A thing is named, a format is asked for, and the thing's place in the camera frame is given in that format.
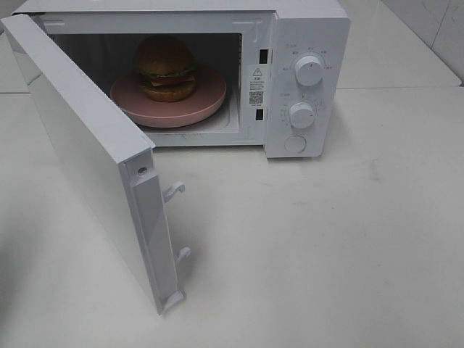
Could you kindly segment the toy hamburger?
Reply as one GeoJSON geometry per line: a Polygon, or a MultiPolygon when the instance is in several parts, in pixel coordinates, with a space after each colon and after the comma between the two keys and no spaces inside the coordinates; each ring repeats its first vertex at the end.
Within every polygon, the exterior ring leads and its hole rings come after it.
{"type": "Polygon", "coordinates": [[[157,34],[145,38],[134,57],[144,94],[156,102],[178,102],[196,87],[196,60],[180,39],[157,34]]]}

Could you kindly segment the upper white power knob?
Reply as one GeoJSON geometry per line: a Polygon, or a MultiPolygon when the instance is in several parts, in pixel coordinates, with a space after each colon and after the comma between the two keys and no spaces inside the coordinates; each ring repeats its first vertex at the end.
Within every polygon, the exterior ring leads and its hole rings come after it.
{"type": "Polygon", "coordinates": [[[321,55],[310,52],[296,58],[294,72],[297,82],[302,86],[314,86],[324,74],[325,62],[321,55]]]}

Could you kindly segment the lower white timer knob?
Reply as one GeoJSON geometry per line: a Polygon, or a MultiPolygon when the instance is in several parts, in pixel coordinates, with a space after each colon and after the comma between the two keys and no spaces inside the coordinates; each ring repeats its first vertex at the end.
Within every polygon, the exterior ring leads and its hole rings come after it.
{"type": "Polygon", "coordinates": [[[296,103],[289,108],[289,121],[293,128],[309,128],[315,121],[315,111],[308,103],[296,103]]]}

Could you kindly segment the round white door button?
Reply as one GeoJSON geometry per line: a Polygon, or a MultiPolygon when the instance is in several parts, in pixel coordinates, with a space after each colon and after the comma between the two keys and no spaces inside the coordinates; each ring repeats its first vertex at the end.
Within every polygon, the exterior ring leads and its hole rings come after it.
{"type": "Polygon", "coordinates": [[[303,136],[289,136],[284,142],[286,151],[293,153],[303,152],[306,145],[307,142],[303,136]]]}

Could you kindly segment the white microwave oven body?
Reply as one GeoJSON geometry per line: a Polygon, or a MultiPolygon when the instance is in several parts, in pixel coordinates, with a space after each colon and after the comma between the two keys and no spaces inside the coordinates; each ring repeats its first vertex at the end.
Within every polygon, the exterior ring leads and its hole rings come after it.
{"type": "Polygon", "coordinates": [[[262,146],[269,158],[317,157],[323,151],[351,23],[337,1],[27,1],[13,15],[37,20],[109,98],[112,84],[132,70],[138,44],[154,34],[181,39],[200,65],[225,78],[227,92],[237,88],[237,132],[139,128],[156,147],[252,145],[262,146]],[[297,82],[294,62],[310,52],[322,56],[325,70],[319,83],[306,87],[297,82]],[[252,107],[245,74],[258,64],[268,66],[267,91],[265,104],[252,107]],[[315,111],[309,128],[290,124],[289,108],[300,102],[315,111]],[[306,139],[303,152],[286,151],[289,136],[306,139]]]}

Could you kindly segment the white warning label sticker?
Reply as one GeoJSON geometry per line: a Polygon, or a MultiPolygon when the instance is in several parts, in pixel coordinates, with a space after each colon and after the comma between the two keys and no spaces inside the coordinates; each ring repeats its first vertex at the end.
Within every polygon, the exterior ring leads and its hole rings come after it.
{"type": "Polygon", "coordinates": [[[262,107],[265,104],[268,66],[249,65],[245,74],[247,87],[247,101],[252,107],[262,107]]]}

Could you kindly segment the pink round plate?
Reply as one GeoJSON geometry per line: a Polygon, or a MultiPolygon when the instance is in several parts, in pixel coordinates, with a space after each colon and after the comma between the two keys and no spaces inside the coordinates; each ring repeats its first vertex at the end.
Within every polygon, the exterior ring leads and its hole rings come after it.
{"type": "Polygon", "coordinates": [[[137,74],[130,72],[112,84],[110,98],[138,125],[151,128],[193,125],[218,111],[227,92],[224,77],[211,67],[200,66],[195,78],[195,89],[185,99],[155,101],[142,91],[137,74]]]}

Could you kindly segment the white microwave door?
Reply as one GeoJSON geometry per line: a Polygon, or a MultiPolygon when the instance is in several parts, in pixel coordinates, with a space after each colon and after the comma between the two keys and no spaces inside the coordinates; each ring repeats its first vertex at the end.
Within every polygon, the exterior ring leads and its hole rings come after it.
{"type": "Polygon", "coordinates": [[[180,302],[154,143],[26,14],[2,21],[46,133],[71,182],[108,233],[158,313],[180,302]]]}

